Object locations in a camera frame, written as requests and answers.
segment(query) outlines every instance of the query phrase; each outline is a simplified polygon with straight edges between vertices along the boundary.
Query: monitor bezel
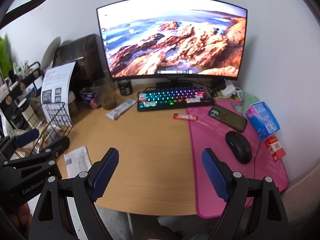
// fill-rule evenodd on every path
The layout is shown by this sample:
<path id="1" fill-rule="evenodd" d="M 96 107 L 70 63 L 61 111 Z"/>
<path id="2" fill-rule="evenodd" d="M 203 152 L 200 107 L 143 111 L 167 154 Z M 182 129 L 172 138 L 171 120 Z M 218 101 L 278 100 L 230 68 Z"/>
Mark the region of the monitor bezel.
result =
<path id="1" fill-rule="evenodd" d="M 97 20 L 98 20 L 98 25 L 99 25 L 100 40 L 101 40 L 101 45 L 103 47 L 103 57 L 105 58 L 105 61 L 106 61 L 106 64 L 107 64 L 107 68 L 108 68 L 108 72 L 109 72 L 109 75 L 112 78 L 112 80 L 119 81 L 119 80 L 132 80 L 132 79 L 146 79 L 146 78 L 149 78 L 149 79 L 151 79 L 151 78 L 206 78 L 206 79 L 213 79 L 213 78 L 217 78 L 217 77 L 221 77 L 222 79 L 225 79 L 225 80 L 226 79 L 234 80 L 234 81 L 238 80 L 240 69 L 241 69 L 241 64 L 242 64 L 242 60 L 243 60 L 245 38 L 246 38 L 246 35 L 247 35 L 248 10 L 246 8 L 241 7 L 241 6 L 237 6 L 237 5 L 234 5 L 232 3 L 223 2 L 223 1 L 220 1 L 220 0 L 211 0 L 211 1 L 222 2 L 222 3 L 225 3 L 225 4 L 229 4 L 229 5 L 238 7 L 240 9 L 244 9 L 246 11 L 244 44 L 243 44 L 243 50 L 242 50 L 242 55 L 241 55 L 241 61 L 240 61 L 240 65 L 239 65 L 238 75 L 236 77 L 222 76 L 222 75 L 199 75 L 199 74 L 153 74 L 153 75 L 136 75 L 136 76 L 112 77 L 112 75 L 110 73 L 109 65 L 108 65 L 108 60 L 107 60 L 107 57 L 106 57 L 106 54 L 105 54 L 105 50 L 104 50 L 103 38 L 102 38 L 102 32 L 101 32 L 101 26 L 100 26 L 100 21 L 99 21 L 98 10 L 100 8 L 105 7 L 105 6 L 108 6 L 108 5 L 111 5 L 111 4 L 115 4 L 115 3 L 124 2 L 124 1 L 129 1 L 129 0 L 121 0 L 121 1 L 113 2 L 113 3 L 109 3 L 107 5 L 100 6 L 100 7 L 98 7 L 96 9 Z"/>

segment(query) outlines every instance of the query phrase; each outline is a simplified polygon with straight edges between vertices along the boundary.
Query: rgb backlit keyboard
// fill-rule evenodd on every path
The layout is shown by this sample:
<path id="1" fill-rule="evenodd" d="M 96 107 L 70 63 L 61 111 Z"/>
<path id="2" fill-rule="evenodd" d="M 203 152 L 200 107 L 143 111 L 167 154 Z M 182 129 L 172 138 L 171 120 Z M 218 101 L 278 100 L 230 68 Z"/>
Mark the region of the rgb backlit keyboard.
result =
<path id="1" fill-rule="evenodd" d="M 146 90 L 138 93 L 138 111 L 155 111 L 195 106 L 213 106 L 206 87 Z"/>

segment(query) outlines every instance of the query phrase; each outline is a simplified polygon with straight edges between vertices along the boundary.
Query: purple can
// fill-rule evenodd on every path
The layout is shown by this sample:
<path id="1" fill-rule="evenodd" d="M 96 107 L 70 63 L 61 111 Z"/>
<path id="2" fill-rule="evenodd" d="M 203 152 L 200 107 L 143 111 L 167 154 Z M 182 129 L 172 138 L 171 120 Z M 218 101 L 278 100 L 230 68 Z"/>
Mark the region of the purple can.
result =
<path id="1" fill-rule="evenodd" d="M 100 102 L 98 101 L 97 94 L 93 87 L 81 89 L 80 95 L 87 108 L 96 109 L 100 107 Z"/>

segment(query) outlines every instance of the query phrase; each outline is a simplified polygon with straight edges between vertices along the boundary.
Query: paper sheet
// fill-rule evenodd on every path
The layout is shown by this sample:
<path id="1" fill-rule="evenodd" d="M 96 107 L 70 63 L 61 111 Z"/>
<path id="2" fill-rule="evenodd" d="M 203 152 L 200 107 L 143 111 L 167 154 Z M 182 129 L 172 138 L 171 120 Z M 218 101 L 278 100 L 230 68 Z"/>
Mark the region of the paper sheet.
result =
<path id="1" fill-rule="evenodd" d="M 68 178 L 74 178 L 81 171 L 88 171 L 92 166 L 85 146 L 65 154 L 64 160 L 67 165 Z"/>
<path id="2" fill-rule="evenodd" d="M 43 111 L 47 121 L 50 122 L 52 117 L 58 113 L 61 104 L 50 104 L 50 103 L 65 103 L 66 114 L 69 118 L 65 116 L 65 113 L 59 113 L 55 118 L 57 119 L 58 125 L 59 123 L 65 123 L 65 125 L 71 125 L 70 114 L 68 108 L 68 94 L 69 94 L 69 83 L 71 79 L 71 74 L 73 68 L 75 67 L 75 62 L 71 62 L 59 67 L 55 67 L 47 70 L 44 76 L 43 85 L 42 85 L 42 93 L 41 93 L 41 103 L 47 104 L 43 107 Z"/>

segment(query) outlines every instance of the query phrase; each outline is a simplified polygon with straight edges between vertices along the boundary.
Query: printed photo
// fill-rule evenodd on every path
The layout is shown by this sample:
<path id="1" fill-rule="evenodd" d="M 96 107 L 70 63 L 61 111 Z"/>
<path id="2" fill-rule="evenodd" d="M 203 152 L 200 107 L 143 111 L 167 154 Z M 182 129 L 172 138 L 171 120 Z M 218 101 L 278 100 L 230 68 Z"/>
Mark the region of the printed photo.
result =
<path id="1" fill-rule="evenodd" d="M 61 95 L 62 88 L 56 88 L 55 96 Z"/>
<path id="2" fill-rule="evenodd" d="M 98 16 L 112 77 L 238 76 L 243 8 L 214 0 L 129 0 L 98 9 Z"/>
<path id="3" fill-rule="evenodd" d="M 52 94 L 51 89 L 42 92 L 42 101 L 44 104 L 51 103 L 51 94 Z"/>
<path id="4" fill-rule="evenodd" d="M 61 103 L 61 96 L 55 96 L 54 97 L 54 102 L 55 103 Z"/>

